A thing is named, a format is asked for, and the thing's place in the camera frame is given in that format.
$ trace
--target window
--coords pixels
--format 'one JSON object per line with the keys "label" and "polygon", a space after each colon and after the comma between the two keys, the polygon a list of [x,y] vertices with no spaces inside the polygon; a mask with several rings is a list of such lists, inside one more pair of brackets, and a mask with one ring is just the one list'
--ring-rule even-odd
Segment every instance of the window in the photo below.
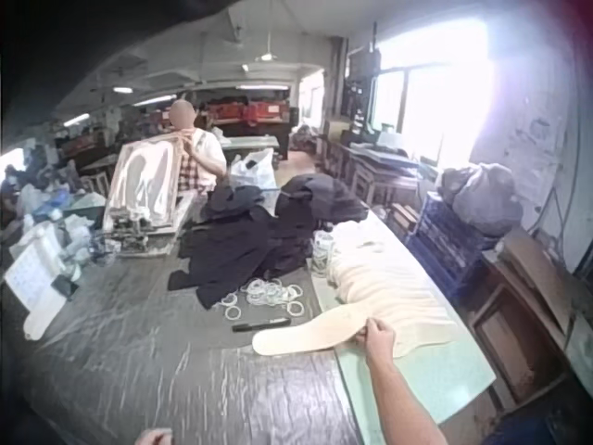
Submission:
{"label": "window", "polygon": [[14,148],[0,156],[0,183],[5,179],[4,170],[8,165],[12,165],[19,171],[25,170],[25,154],[22,148]]}
{"label": "window", "polygon": [[394,125],[409,155],[440,168],[466,163],[489,106],[492,69],[486,25],[455,20],[403,33],[378,45],[369,121]]}
{"label": "window", "polygon": [[386,72],[377,76],[375,88],[372,128],[377,132],[382,130],[383,124],[397,128],[401,92],[404,88],[403,71]]}
{"label": "window", "polygon": [[322,126],[323,70],[303,78],[299,85],[298,107],[301,120],[311,127]]}

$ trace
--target plaid shirt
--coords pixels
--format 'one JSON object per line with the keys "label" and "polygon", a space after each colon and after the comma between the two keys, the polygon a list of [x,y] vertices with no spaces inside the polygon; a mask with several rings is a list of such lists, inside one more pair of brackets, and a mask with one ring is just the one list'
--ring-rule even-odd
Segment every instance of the plaid shirt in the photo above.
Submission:
{"label": "plaid shirt", "polygon": [[[196,151],[204,143],[206,133],[197,141]],[[199,183],[199,175],[197,172],[198,163],[194,158],[189,156],[185,151],[182,153],[182,165],[179,169],[179,180],[177,181],[177,191],[183,192],[185,190],[197,190],[198,194],[207,192],[206,187]]]}

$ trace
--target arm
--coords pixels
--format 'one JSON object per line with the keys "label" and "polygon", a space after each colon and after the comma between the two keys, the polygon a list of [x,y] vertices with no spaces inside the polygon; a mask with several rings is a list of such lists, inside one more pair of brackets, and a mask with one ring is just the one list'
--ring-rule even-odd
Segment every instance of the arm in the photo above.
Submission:
{"label": "arm", "polygon": [[357,340],[366,350],[387,445],[447,445],[443,433],[393,363],[393,330],[381,321],[369,319],[366,333],[358,335]]}
{"label": "arm", "polygon": [[192,141],[191,133],[184,134],[183,148],[185,152],[191,156],[200,166],[208,173],[216,175],[217,179],[222,179],[226,176],[226,159],[222,153],[221,144],[216,138],[207,141],[207,150],[205,153],[197,153],[194,150],[194,143]]}
{"label": "arm", "polygon": [[17,207],[7,197],[2,198],[2,209],[12,211],[14,213],[17,212]]}
{"label": "arm", "polygon": [[209,158],[208,156],[202,155],[201,153],[195,153],[194,151],[192,151],[189,156],[194,158],[194,160],[200,164],[204,170],[215,174],[218,179],[222,179],[224,176],[226,176],[226,163],[221,164],[216,159]]}

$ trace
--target worker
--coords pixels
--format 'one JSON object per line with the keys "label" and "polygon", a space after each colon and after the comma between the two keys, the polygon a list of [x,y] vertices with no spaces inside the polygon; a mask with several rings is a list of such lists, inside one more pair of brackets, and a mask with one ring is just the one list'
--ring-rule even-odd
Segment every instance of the worker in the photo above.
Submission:
{"label": "worker", "polygon": [[194,126],[196,112],[192,104],[180,99],[169,111],[170,123],[183,137],[183,157],[179,170],[178,190],[197,190],[204,195],[217,180],[226,176],[226,159],[221,143],[212,133]]}
{"label": "worker", "polygon": [[0,185],[2,209],[0,211],[1,228],[6,228],[17,218],[17,202],[19,200],[19,172],[12,164],[6,166],[5,180]]}
{"label": "worker", "polygon": [[[355,339],[365,350],[385,443],[447,445],[445,436],[393,363],[396,341],[393,329],[381,320],[370,318]],[[170,445],[171,440],[170,430],[155,429],[143,433],[136,445]]]}

